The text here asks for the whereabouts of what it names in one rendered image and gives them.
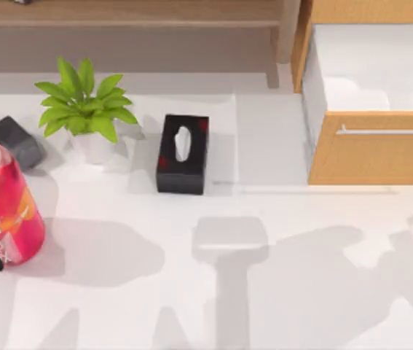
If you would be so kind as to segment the green plant in white pot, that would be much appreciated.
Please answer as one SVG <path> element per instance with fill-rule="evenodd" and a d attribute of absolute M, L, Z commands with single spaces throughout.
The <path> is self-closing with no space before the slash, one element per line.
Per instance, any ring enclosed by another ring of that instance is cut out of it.
<path fill-rule="evenodd" d="M 44 137 L 59 130 L 68 133 L 69 141 L 84 161 L 93 165 L 107 163 L 116 151 L 120 136 L 135 140 L 144 134 L 126 89 L 119 86 L 122 73 L 113 73 L 96 82 L 93 62 L 84 58 L 74 67 L 64 57 L 57 58 L 60 81 L 36 82 L 47 94 L 39 118 Z"/>

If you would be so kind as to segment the pale wooden drawer front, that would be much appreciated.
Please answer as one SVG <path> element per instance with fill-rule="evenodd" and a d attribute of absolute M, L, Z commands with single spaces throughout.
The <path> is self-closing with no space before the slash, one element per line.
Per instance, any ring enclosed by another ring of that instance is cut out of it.
<path fill-rule="evenodd" d="M 413 129 L 413 111 L 326 112 L 309 184 L 413 184 L 413 136 L 336 135 L 347 129 Z"/>

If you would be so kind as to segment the white drawer inside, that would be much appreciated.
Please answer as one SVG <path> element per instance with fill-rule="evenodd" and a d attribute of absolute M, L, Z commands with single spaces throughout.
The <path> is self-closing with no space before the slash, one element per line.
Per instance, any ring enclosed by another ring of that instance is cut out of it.
<path fill-rule="evenodd" d="M 413 24 L 315 26 L 302 95 L 310 175 L 326 112 L 413 111 Z"/>

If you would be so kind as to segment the wooden open shelf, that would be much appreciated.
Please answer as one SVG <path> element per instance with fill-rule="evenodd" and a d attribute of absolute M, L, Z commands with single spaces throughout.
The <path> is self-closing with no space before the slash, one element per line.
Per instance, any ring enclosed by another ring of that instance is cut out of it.
<path fill-rule="evenodd" d="M 301 0 L 0 0 L 0 28 L 268 28 L 275 60 L 290 64 Z"/>

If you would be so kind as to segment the red bottle with black cap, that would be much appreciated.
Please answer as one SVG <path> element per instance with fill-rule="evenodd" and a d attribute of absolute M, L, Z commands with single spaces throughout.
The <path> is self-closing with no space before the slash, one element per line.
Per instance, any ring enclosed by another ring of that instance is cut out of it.
<path fill-rule="evenodd" d="M 45 225 L 12 153 L 0 145 L 0 259 L 21 265 L 41 249 Z"/>

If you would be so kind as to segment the black tissue box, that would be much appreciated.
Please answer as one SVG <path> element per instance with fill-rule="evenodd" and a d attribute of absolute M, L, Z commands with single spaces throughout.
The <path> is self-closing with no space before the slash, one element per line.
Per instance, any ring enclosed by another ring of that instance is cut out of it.
<path fill-rule="evenodd" d="M 209 121 L 210 118 L 206 116 L 165 116 L 156 168 L 158 192 L 191 195 L 204 193 Z M 191 133 L 191 146 L 184 161 L 177 159 L 175 143 L 175 136 L 182 127 Z"/>

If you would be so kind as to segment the wooden cupboard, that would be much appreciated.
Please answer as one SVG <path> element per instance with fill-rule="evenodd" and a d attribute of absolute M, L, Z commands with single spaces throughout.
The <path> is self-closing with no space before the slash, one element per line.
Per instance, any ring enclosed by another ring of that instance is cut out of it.
<path fill-rule="evenodd" d="M 291 55 L 295 93 L 302 91 L 314 24 L 413 24 L 413 0 L 301 0 Z"/>

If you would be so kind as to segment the dark grey block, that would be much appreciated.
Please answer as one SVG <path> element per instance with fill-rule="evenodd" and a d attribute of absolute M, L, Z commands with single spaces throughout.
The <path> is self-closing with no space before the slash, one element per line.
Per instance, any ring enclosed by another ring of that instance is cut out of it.
<path fill-rule="evenodd" d="M 0 119 L 0 145 L 12 153 L 23 171 L 39 165 L 45 156 L 41 144 L 10 116 Z"/>

